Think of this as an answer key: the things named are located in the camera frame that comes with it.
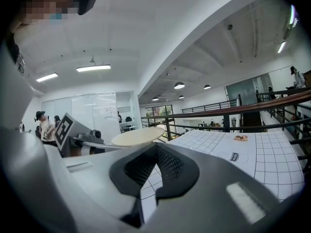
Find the chair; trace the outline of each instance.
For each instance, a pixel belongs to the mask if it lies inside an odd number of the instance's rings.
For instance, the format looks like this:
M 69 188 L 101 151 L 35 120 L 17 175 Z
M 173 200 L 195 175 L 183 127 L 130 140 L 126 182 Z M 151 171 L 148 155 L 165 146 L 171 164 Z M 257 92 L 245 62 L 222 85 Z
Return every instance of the chair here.
M 41 134 L 40 134 L 40 131 L 39 131 L 39 126 L 37 126 L 37 128 L 35 130 L 35 135 L 41 139 Z

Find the grid pattern mat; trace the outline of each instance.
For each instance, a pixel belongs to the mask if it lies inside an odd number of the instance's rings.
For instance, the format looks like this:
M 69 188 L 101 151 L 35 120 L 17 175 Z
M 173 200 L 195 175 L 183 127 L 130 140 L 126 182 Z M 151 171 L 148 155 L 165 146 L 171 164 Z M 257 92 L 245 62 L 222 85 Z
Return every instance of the grid pattern mat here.
M 304 186 L 302 168 L 282 131 L 223 133 L 192 130 L 168 144 L 230 161 L 267 187 L 279 202 Z M 155 191 L 161 186 L 161 173 L 155 166 L 140 192 L 145 221 L 156 209 Z

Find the woman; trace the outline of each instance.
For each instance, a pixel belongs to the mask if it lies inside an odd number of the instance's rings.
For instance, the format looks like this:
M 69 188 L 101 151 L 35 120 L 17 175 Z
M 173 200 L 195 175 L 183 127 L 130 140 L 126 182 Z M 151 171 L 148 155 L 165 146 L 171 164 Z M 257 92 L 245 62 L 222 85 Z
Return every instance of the woman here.
M 59 116 L 54 116 L 55 128 L 57 128 L 58 124 L 60 123 Z

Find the wooden handrail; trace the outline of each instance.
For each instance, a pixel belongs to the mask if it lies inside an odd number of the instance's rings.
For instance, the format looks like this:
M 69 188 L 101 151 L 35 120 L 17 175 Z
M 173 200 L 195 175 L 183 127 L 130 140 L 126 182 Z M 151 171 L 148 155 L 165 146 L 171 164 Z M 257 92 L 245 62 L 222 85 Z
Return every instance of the wooden handrail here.
M 281 95 L 281 94 L 287 94 L 287 95 L 293 95 L 304 91 L 311 90 L 311 86 L 304 87 L 304 88 L 297 88 L 297 89 L 290 89 L 290 90 L 283 90 L 283 91 L 272 91 L 272 92 L 265 92 L 265 93 L 258 93 L 258 95 Z
M 311 100 L 311 90 L 300 92 L 298 94 L 287 96 L 280 99 L 274 99 L 266 102 L 260 102 L 250 105 L 242 105 L 238 107 L 231 107 L 219 110 L 194 112 L 194 113 L 182 113 L 173 114 L 168 116 L 148 116 L 142 117 L 142 119 L 154 119 L 154 118 L 188 118 L 188 117 L 215 117 L 223 115 L 235 115 L 256 111 L 271 110 L 278 107 L 286 107 L 289 105 L 302 103 Z

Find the white panel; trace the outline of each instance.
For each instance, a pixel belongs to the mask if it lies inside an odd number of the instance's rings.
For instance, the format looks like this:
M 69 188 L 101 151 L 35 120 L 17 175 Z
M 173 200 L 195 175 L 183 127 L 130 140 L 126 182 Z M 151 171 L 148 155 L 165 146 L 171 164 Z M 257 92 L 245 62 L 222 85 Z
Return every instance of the white panel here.
M 135 103 L 135 97 L 134 97 L 134 93 L 133 92 L 131 92 L 130 104 L 131 104 L 132 120 L 135 122 L 135 126 L 138 128 L 138 120 L 140 118 L 138 118 L 137 106 L 136 106 L 136 103 Z
M 90 94 L 71 97 L 71 116 L 91 130 L 94 129 Z
M 101 131 L 106 144 L 121 133 L 115 92 L 104 92 L 92 95 L 94 129 Z
M 46 116 L 50 116 L 54 120 L 54 101 L 46 101 L 41 103 L 41 110 L 45 111 Z
M 70 98 L 54 100 L 54 115 L 62 119 L 65 113 L 71 115 Z

